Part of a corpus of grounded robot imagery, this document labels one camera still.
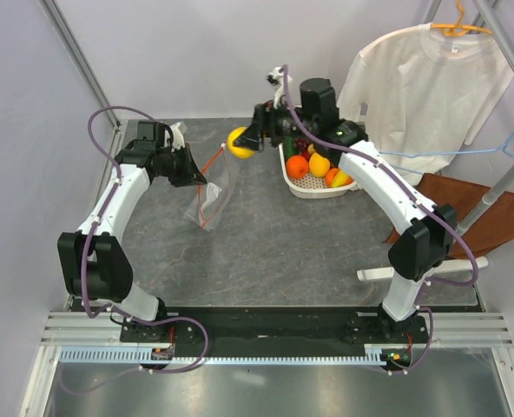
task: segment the yellow lemon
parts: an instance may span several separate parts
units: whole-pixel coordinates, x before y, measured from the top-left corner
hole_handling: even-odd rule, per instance
[[[234,145],[234,141],[238,138],[239,135],[243,133],[246,128],[237,128],[230,132],[228,135],[228,140],[226,145],[228,146],[228,150],[232,152],[232,155],[240,158],[240,159],[248,159],[255,153],[254,150],[241,148],[239,146]]]
[[[330,161],[328,159],[319,155],[318,152],[311,155],[311,159],[309,160],[309,171],[313,175],[322,178],[326,175],[329,169]]]

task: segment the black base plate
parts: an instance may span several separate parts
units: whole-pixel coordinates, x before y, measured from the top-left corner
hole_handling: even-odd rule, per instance
[[[169,315],[191,317],[208,331],[207,357],[334,357],[361,356],[364,344],[407,344],[406,333],[415,343],[425,343],[425,320],[416,316],[398,334],[383,333],[374,308],[169,308]],[[122,342],[169,341],[174,327],[175,355],[199,356],[202,332],[191,323],[146,328],[127,323]]]

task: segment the metal pole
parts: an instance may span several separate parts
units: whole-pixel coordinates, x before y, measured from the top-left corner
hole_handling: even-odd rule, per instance
[[[55,27],[56,32],[68,50],[72,61],[74,61],[76,64],[76,67],[79,69],[83,80],[85,80],[85,83],[89,86],[89,89],[95,96],[99,106],[108,107],[110,105],[109,99],[104,94],[104,91],[102,91],[101,84],[99,84],[97,81],[95,73],[89,66],[89,63],[87,62],[87,59],[85,58],[80,45],[77,43],[76,38],[69,28],[63,13],[56,5],[55,0],[39,0],[39,3],[47,13],[47,16]],[[107,117],[113,128],[116,128],[120,125],[120,121],[118,120],[118,117],[116,117],[114,111],[105,111],[104,115]]]
[[[514,71],[514,44],[506,33],[504,26],[498,21],[494,14],[494,10],[491,9],[491,6],[489,6],[486,0],[473,0],[473,2],[477,6],[483,19],[486,21],[489,29],[492,31],[492,35],[502,50],[506,61],[508,61],[511,69]]]
[[[492,187],[483,197],[475,208],[462,220],[457,228],[459,235],[463,235],[481,217],[488,209],[491,208],[498,198],[510,187],[514,182],[514,164],[504,174],[502,178]]]
[[[504,26],[497,20],[494,10],[485,0],[473,0],[479,13],[486,21],[492,35],[497,41],[498,46],[502,50],[506,61],[514,71],[514,44],[506,33]],[[505,192],[505,190],[514,182],[514,164],[508,169],[502,178],[492,187],[488,193],[483,195],[481,201],[475,208],[464,218],[458,225],[458,233],[463,235],[481,217],[486,210]]]
[[[501,3],[502,3],[502,0],[494,0],[491,5],[492,9],[496,10]],[[471,22],[471,26],[478,26],[479,28],[484,27],[484,19],[480,13],[477,13],[475,18],[473,19],[473,22]]]
[[[425,21],[423,23],[430,23],[434,20],[434,17],[437,15],[437,11],[441,3],[442,0],[432,0],[431,7],[429,8],[427,16],[425,17]]]

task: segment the gray marble table surface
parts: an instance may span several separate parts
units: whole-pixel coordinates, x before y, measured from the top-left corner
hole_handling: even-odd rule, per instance
[[[186,140],[198,166],[247,119],[190,119]],[[125,142],[134,138],[129,122]],[[389,282],[360,282],[362,268],[388,266],[392,225],[365,191],[322,200],[290,192],[278,150],[248,160],[213,231],[183,218],[196,188],[156,178],[126,227],[122,246],[135,281],[171,306],[375,306]],[[454,279],[467,276],[453,275]],[[432,305],[471,305],[472,288],[433,285]]]

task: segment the robotic workstation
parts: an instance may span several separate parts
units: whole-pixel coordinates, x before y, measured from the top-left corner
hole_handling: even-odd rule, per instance
[[[322,156],[359,182],[401,235],[388,253],[396,274],[382,303],[374,311],[177,308],[171,315],[164,300],[134,283],[121,248],[122,234],[135,205],[157,176],[166,176],[175,187],[202,185],[206,179],[183,140],[181,125],[153,120],[140,122],[137,138],[114,158],[114,174],[88,219],[76,232],[60,236],[57,247],[66,289],[82,297],[89,317],[105,310],[122,314],[122,342],[151,346],[173,334],[171,355],[165,358],[169,361],[197,356],[192,365],[225,358],[249,363],[351,358],[379,365],[389,374],[402,368],[407,372],[405,363],[388,361],[382,347],[411,346],[410,340],[430,345],[432,333],[427,328],[432,328],[432,312],[419,306],[419,297],[456,237],[452,233],[456,212],[449,205],[437,207],[408,185],[382,159],[362,128],[339,118],[328,80],[305,80],[300,85],[300,108],[285,94],[290,82],[286,67],[274,69],[267,80],[276,88],[274,99],[255,106],[252,122],[228,147],[234,154],[239,148],[262,151],[266,138],[277,147],[285,136],[306,135]],[[93,312],[91,301],[103,303],[102,308]],[[428,313],[429,327],[420,311]],[[194,332],[190,327],[194,321],[206,330],[200,326],[202,332]]]

